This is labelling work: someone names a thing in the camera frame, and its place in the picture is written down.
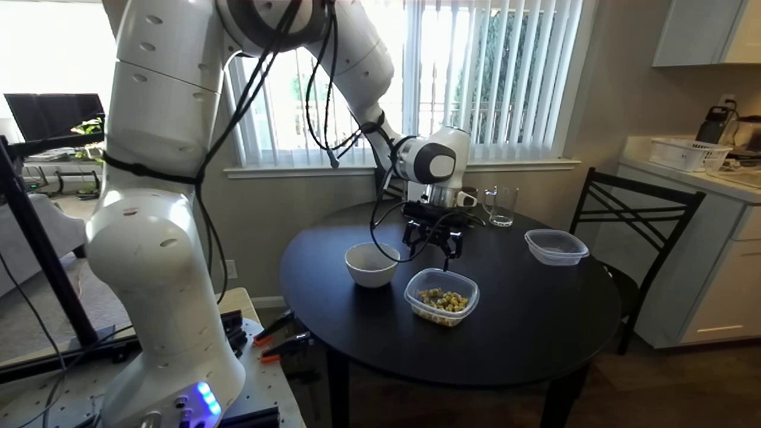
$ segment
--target computer monitor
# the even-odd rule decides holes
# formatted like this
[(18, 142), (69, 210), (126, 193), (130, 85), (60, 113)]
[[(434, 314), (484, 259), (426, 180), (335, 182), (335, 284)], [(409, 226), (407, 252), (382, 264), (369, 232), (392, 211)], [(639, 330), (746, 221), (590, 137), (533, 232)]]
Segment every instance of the computer monitor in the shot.
[(4, 92), (24, 141), (73, 136), (81, 122), (105, 117), (96, 92)]

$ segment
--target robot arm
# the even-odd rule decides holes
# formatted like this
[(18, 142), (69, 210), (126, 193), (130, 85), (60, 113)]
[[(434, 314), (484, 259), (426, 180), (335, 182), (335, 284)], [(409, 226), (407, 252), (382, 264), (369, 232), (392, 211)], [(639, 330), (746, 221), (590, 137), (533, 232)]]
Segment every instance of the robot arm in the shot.
[[(102, 425), (217, 425), (237, 399), (244, 368), (219, 322), (193, 193), (207, 164), (228, 56), (236, 50), (261, 55), (272, 38), (281, 50), (306, 44), (318, 55), (325, 18), (332, 18), (325, 7), (335, 9), (340, 35), (321, 63), (335, 56), (335, 85), (381, 168), (409, 182), (412, 202), (463, 204), (466, 136), (440, 130), (403, 141), (382, 122), (377, 97), (392, 66), (357, 0), (126, 1), (106, 113), (108, 166), (88, 221), (88, 261), (123, 301), (143, 352), (111, 382)], [(288, 32), (277, 31), (285, 12), (291, 17)]]
[[(221, 0), (219, 9), (228, 32), (241, 50), (258, 51), (270, 42), (263, 32), (272, 35), (275, 24), (289, 5)], [(337, 32), (337, 41), (324, 42), (321, 31), (327, 31), (329, 38)], [(303, 44), (321, 62), (324, 72), (332, 74), (335, 87), (345, 94), (353, 122), (371, 142), (377, 166), (395, 170), (407, 182), (407, 202), (434, 206), (470, 202), (460, 193), (460, 175), (469, 164), (469, 136), (463, 130), (444, 127), (421, 141), (402, 137), (384, 122), (377, 100), (390, 87), (395, 72), (362, 1), (303, 1), (283, 44)]]

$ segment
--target cabinet door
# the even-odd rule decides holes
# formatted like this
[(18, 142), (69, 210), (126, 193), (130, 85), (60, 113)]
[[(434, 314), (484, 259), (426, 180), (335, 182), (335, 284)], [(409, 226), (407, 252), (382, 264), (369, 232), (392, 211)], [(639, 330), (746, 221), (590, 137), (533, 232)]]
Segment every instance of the cabinet door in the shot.
[(759, 63), (761, 62), (761, 0), (746, 0), (734, 20), (733, 38), (725, 47), (722, 62)]
[(721, 63), (742, 7), (743, 0), (672, 0), (653, 66)]
[(761, 239), (733, 242), (718, 259), (684, 343), (714, 343), (759, 336)]

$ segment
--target kitchen item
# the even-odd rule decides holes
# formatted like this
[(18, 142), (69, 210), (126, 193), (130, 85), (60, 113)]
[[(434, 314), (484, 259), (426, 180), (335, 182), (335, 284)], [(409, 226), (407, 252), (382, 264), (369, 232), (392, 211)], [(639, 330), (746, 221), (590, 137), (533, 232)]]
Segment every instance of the kitchen item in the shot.
[(345, 264), (362, 288), (382, 288), (395, 277), (398, 252), (390, 245), (362, 242), (346, 250)]
[[(466, 299), (463, 309), (447, 311), (422, 299), (422, 292), (456, 292)], [(422, 268), (403, 288), (403, 299), (409, 301), (412, 311), (426, 321), (440, 322), (440, 326), (456, 326), (460, 322), (478, 305), (478, 284), (454, 271), (442, 268)]]
[(716, 180), (761, 191), (761, 166), (737, 166), (729, 170), (711, 170), (706, 175), (711, 175)]
[(761, 117), (740, 117), (733, 130), (733, 144), (761, 155)]
[(729, 149), (699, 141), (653, 137), (649, 162), (677, 170), (718, 170)]
[(729, 123), (729, 113), (733, 113), (733, 108), (727, 105), (711, 105), (711, 108), (706, 112), (706, 119), (699, 125), (693, 141), (718, 142), (722, 130)]
[(519, 202), (519, 188), (503, 188), (496, 185), (483, 191), (483, 206), (486, 211), (486, 221), (496, 227), (514, 226), (514, 211)]
[(590, 255), (580, 237), (559, 227), (533, 227), (522, 237), (530, 255), (546, 267), (574, 267)]

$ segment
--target white bowl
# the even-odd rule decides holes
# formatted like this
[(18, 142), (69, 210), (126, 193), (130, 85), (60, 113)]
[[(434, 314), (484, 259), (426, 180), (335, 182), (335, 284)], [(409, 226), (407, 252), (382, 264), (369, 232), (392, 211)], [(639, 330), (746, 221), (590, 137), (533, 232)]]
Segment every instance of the white bowl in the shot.
[(382, 245), (382, 252), (375, 246), (375, 242), (364, 242), (346, 250), (345, 264), (357, 284), (382, 288), (395, 277), (398, 252), (390, 245)]
[(522, 237), (530, 255), (546, 267), (574, 267), (590, 255), (580, 237), (559, 227), (533, 227)]

